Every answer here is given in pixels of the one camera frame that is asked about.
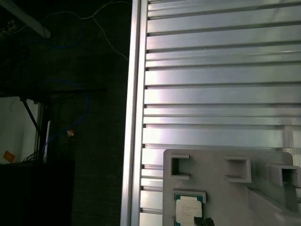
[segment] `white cable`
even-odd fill
[[[108,42],[108,44],[111,46],[111,48],[112,48],[117,54],[123,56],[123,57],[128,61],[128,58],[127,58],[124,54],[119,53],[119,52],[113,47],[113,45],[111,44],[111,42],[109,41],[109,39],[108,39],[107,36],[105,35],[105,32],[104,32],[103,28],[99,25],[99,23],[95,20],[94,17],[93,17],[93,20],[94,20],[94,22],[99,26],[100,30],[102,30],[103,35],[104,35],[104,38],[107,40],[107,42]]]
[[[61,14],[61,13],[69,13],[69,14],[73,14],[73,15],[77,16],[80,20],[88,20],[88,19],[93,18],[94,22],[97,24],[97,26],[98,26],[98,27],[100,28],[100,30],[103,32],[103,35],[104,35],[105,39],[107,40],[108,44],[111,46],[111,48],[112,48],[117,54],[123,56],[123,57],[128,61],[128,58],[127,58],[124,54],[119,53],[119,52],[113,47],[113,45],[111,44],[111,42],[110,42],[109,39],[107,38],[107,36],[106,36],[106,34],[105,34],[103,28],[99,25],[99,23],[98,23],[98,22],[95,20],[95,18],[94,18],[94,16],[96,16],[97,13],[98,13],[100,10],[102,10],[103,8],[105,8],[106,6],[108,6],[108,5],[110,5],[110,4],[115,4],[115,3],[126,3],[126,4],[129,4],[129,5],[130,5],[130,3],[126,2],[126,1],[114,1],[114,2],[110,1],[110,2],[108,2],[108,3],[104,4],[104,5],[102,5],[98,10],[96,10],[91,16],[88,16],[88,17],[80,17],[78,14],[76,14],[76,13],[74,13],[74,12],[71,12],[71,11],[60,11],[60,12],[55,12],[55,13],[52,13],[52,14],[47,15],[47,16],[44,17],[40,22],[43,22],[44,20],[46,20],[48,17],[50,17],[50,16],[52,16],[52,15]],[[15,31],[15,32],[12,32],[12,33],[7,34],[6,37],[7,37],[7,36],[10,36],[10,35],[12,35],[12,34],[16,34],[16,33],[20,32],[20,31],[23,30],[25,27],[27,27],[27,25],[23,26],[23,27],[20,28],[18,31]]]

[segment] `orange sticker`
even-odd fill
[[[15,156],[12,153],[8,152],[8,151],[6,151],[4,153],[3,158],[6,159],[7,161],[9,161],[10,163],[13,163],[13,161],[15,160]]]
[[[74,133],[73,133],[73,130],[72,130],[72,129],[70,129],[70,130],[67,131],[67,136],[68,136],[68,137],[74,136]]]

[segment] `blue cable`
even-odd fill
[[[49,82],[53,82],[53,81],[57,81],[57,82],[62,82],[62,83],[67,83],[67,84],[71,84],[71,85],[74,85],[76,86],[77,88],[79,88],[80,90],[83,91],[83,88],[76,82],[72,82],[72,81],[66,81],[66,80],[62,80],[62,79],[51,79],[51,80],[46,80],[46,81],[43,81],[41,83],[38,83],[36,86],[41,86],[45,83],[49,83]],[[51,141],[53,141],[54,139],[56,139],[58,136],[60,136],[62,133],[64,132],[67,132],[70,128],[80,124],[82,121],[84,121],[84,119],[86,118],[87,116],[87,113],[88,113],[88,110],[89,110],[89,103],[90,103],[90,99],[89,99],[89,96],[86,92],[84,92],[85,96],[86,96],[86,100],[87,100],[87,104],[86,104],[86,110],[84,112],[84,114],[82,115],[82,117],[78,120],[76,120],[74,123],[72,123],[70,126],[58,131],[56,134],[54,134],[52,137],[48,138],[48,141],[44,144],[43,148],[42,148],[42,155],[44,156],[44,153],[45,153],[45,148],[46,148],[46,145],[49,144]]]
[[[56,13],[49,14],[49,15],[48,15],[45,19],[43,19],[42,21],[46,20],[49,16],[52,16],[52,15],[58,15],[58,14],[64,14],[64,13],[66,13],[66,12],[62,11],[62,12],[56,12]],[[82,40],[82,37],[83,37],[83,30],[82,30],[82,27],[80,26],[80,27],[79,27],[79,37],[77,38],[77,40],[76,40],[74,43],[72,43],[72,44],[70,44],[70,45],[68,45],[68,46],[51,45],[51,44],[49,44],[46,40],[35,40],[35,39],[33,39],[33,40],[28,40],[27,42],[38,42],[38,43],[41,43],[41,44],[46,44],[46,45],[48,45],[50,48],[53,48],[53,49],[68,49],[68,48],[71,48],[71,47],[76,46],[77,44],[79,44],[80,41]]]

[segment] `dark wall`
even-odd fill
[[[50,12],[62,10],[89,16],[106,2],[16,1],[39,20]],[[130,15],[131,6],[121,3],[108,6],[95,16],[114,48],[126,56]],[[73,137],[63,133],[55,139],[49,151],[58,160],[75,161],[72,225],[119,225],[128,61],[112,50],[92,19],[81,21],[73,15],[61,14],[50,16],[43,24],[52,32],[48,41],[28,28],[14,36],[30,52],[22,80],[16,85],[26,88],[36,82],[63,79],[86,89],[106,88],[105,92],[88,94],[90,106],[85,120],[73,127]],[[80,31],[82,39],[75,46],[50,47],[74,43]],[[47,90],[75,88],[57,82],[43,86]],[[80,118],[85,107],[83,94],[56,104],[50,136]]]

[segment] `metal stand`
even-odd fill
[[[106,88],[100,89],[77,89],[77,90],[59,90],[59,91],[24,91],[7,84],[0,84],[0,97],[20,97],[20,101],[24,104],[30,119],[38,133],[38,143],[37,143],[37,160],[43,163],[43,147],[46,143],[48,121],[50,120],[50,112],[53,104],[64,101],[74,95],[81,93],[91,93],[91,92],[106,92]],[[51,100],[49,96],[60,95],[58,98]],[[35,103],[43,104],[42,118],[39,122],[36,122],[34,116],[26,102],[26,100],[32,100]]]

